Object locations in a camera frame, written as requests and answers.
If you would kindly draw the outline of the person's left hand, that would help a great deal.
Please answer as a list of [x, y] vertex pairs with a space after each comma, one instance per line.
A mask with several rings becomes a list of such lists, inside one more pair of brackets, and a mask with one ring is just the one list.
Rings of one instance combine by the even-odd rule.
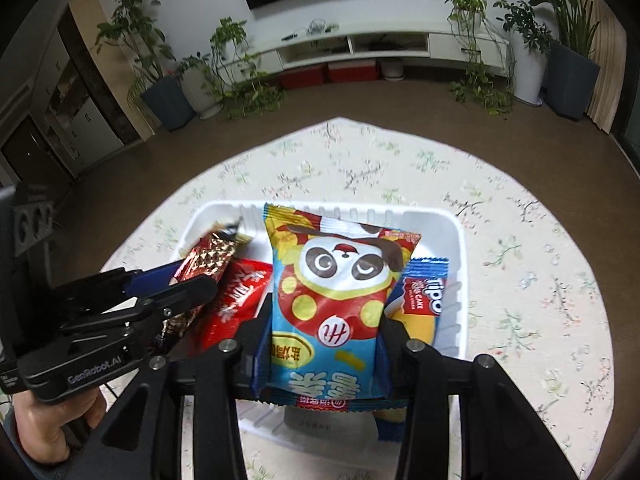
[[99, 388], [73, 396], [59, 404], [43, 404], [31, 391], [13, 397], [17, 433], [26, 454], [40, 464], [62, 463], [70, 456], [63, 427], [80, 419], [94, 429], [106, 413]]

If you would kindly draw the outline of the person's left forearm grey sleeve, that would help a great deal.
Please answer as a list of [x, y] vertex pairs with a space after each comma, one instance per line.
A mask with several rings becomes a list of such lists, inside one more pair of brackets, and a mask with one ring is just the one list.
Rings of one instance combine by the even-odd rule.
[[20, 479], [60, 480], [68, 471], [66, 463], [40, 464], [26, 454], [18, 438], [14, 408], [9, 409], [2, 422], [1, 454], [8, 459], [10, 471]]

